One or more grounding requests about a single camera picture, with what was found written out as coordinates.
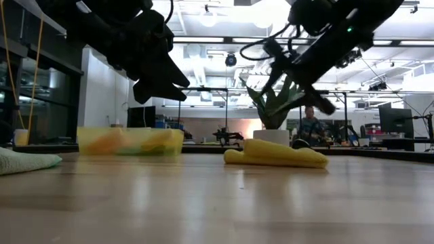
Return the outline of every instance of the translucent yellow bin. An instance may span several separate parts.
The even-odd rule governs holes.
[[[181,153],[184,132],[179,129],[79,127],[82,155],[161,155]]]

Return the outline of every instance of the wooden table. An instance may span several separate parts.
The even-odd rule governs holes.
[[[328,170],[222,155],[64,155],[0,177],[0,243],[432,243],[434,167],[330,157]]]

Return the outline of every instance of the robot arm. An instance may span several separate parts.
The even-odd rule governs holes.
[[[188,79],[169,57],[174,35],[164,17],[151,10],[151,0],[37,0],[50,18],[67,30],[67,40],[90,45],[107,62],[138,82],[134,97],[185,100],[176,87]]]
[[[295,84],[304,91],[305,96],[285,104],[279,110],[296,108],[300,105],[316,106],[321,112],[331,115],[336,108],[322,98],[312,84],[333,66],[344,68],[361,57],[374,42],[374,31],[391,17],[403,0],[296,0],[292,5],[289,25],[300,26],[311,36],[320,36],[304,53],[297,54],[288,41],[290,56],[287,57],[274,38],[267,39],[264,50],[275,58],[272,72],[261,94],[272,88],[275,82],[287,73]]]

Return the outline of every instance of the potted plant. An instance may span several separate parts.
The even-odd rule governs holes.
[[[292,83],[291,77],[285,78],[280,93],[276,96],[273,89],[266,92],[267,100],[260,96],[259,92],[247,86],[247,83],[240,77],[241,82],[247,87],[250,98],[254,106],[258,109],[259,118],[265,126],[265,130],[253,132],[255,139],[274,142],[282,145],[290,145],[290,131],[280,130],[282,123],[286,120],[290,108],[285,108],[300,97],[297,85]]]

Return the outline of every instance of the yellow towel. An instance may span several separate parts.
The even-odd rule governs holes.
[[[323,169],[328,164],[328,158],[309,148],[295,150],[262,140],[246,140],[244,152],[227,150],[224,153],[226,164],[251,164],[290,167],[312,167]]]

